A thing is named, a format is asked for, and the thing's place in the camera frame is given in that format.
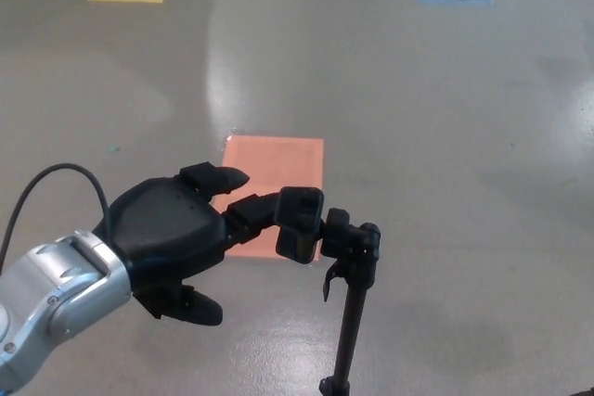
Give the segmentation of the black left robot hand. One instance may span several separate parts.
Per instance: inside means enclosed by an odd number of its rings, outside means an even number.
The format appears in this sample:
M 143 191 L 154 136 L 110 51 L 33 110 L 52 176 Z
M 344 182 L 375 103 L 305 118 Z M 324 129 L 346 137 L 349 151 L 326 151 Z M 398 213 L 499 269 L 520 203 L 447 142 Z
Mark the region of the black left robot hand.
M 218 326 L 223 309 L 184 284 L 184 279 L 220 263 L 274 223 L 278 194 L 249 195 L 217 211 L 213 197 L 249 181 L 237 168 L 203 162 L 172 177 L 150 178 L 110 205 L 110 221 L 94 234 L 123 262 L 133 297 L 155 318 Z

